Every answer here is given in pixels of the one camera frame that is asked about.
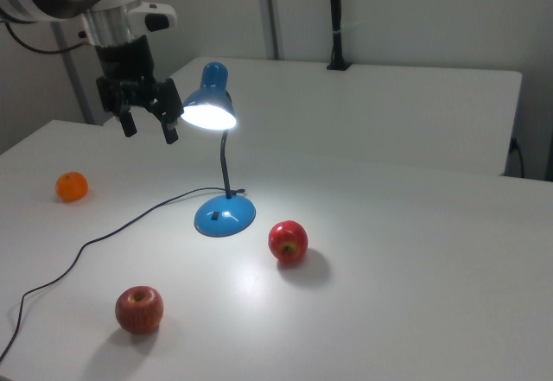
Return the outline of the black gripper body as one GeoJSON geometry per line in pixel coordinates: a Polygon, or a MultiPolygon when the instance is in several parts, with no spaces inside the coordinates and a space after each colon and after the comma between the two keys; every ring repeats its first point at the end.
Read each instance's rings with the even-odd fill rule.
{"type": "Polygon", "coordinates": [[[115,47],[97,47],[103,75],[96,79],[105,111],[130,122],[133,107],[144,108],[162,124],[175,124],[183,112],[173,79],[156,79],[146,36],[115,47]]]}

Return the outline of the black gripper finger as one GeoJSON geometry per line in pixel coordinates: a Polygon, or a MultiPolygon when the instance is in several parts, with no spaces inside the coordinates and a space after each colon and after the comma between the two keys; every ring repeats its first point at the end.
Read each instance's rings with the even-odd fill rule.
{"type": "Polygon", "coordinates": [[[178,120],[176,118],[164,116],[161,126],[166,144],[173,144],[179,139],[177,131],[178,120]]]}
{"type": "Polygon", "coordinates": [[[132,114],[127,111],[119,115],[119,123],[122,126],[124,135],[126,137],[133,137],[137,133],[137,127],[135,125],[134,118],[132,114]]]}

